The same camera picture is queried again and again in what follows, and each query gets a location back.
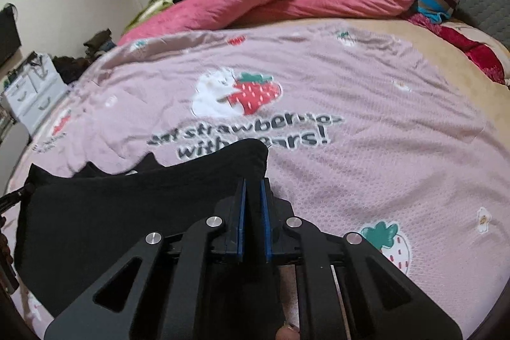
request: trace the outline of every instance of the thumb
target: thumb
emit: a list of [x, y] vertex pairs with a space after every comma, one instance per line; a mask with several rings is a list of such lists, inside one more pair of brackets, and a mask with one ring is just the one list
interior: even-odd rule
[[282, 326], [276, 332], [275, 340], [299, 340], [299, 329], [296, 326]]

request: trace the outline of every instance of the green strawberry leaf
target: green strawberry leaf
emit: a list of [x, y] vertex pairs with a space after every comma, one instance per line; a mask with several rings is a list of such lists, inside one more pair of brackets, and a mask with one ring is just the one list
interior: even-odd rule
[[393, 246], [393, 238], [397, 235], [397, 232], [397, 224], [392, 224], [386, 227], [384, 222], [379, 222], [373, 228], [363, 228], [361, 230], [361, 235], [380, 251], [383, 247], [391, 248]]
[[271, 76], [263, 76], [262, 74], [241, 73], [241, 77], [237, 82], [256, 82], [257, 84], [266, 84], [273, 80]]

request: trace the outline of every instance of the white bear print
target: white bear print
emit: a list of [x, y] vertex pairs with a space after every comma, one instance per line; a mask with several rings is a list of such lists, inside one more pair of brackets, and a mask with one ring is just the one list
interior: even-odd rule
[[238, 93], [234, 71], [222, 68], [202, 74], [196, 85], [191, 111], [196, 117], [227, 118], [243, 115], [243, 106], [232, 106], [228, 96]]

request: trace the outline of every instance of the beige bed sheet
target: beige bed sheet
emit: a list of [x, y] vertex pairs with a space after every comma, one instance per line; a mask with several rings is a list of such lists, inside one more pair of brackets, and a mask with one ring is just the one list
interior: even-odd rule
[[[303, 19], [272, 25], [307, 25], [325, 19]], [[510, 90], [497, 84], [471, 62], [459, 49], [425, 28], [403, 20], [346, 19], [358, 28], [386, 33], [411, 42], [425, 58], [439, 68], [446, 80], [455, 85], [473, 105], [480, 109], [498, 132], [499, 139], [510, 150]]]

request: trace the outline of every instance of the white drawer unit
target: white drawer unit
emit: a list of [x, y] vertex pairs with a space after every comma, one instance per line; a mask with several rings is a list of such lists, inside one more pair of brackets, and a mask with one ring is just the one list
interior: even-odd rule
[[21, 74], [2, 93], [2, 105], [23, 123], [30, 135], [67, 93], [67, 86], [46, 54], [39, 56], [40, 65], [26, 64]]

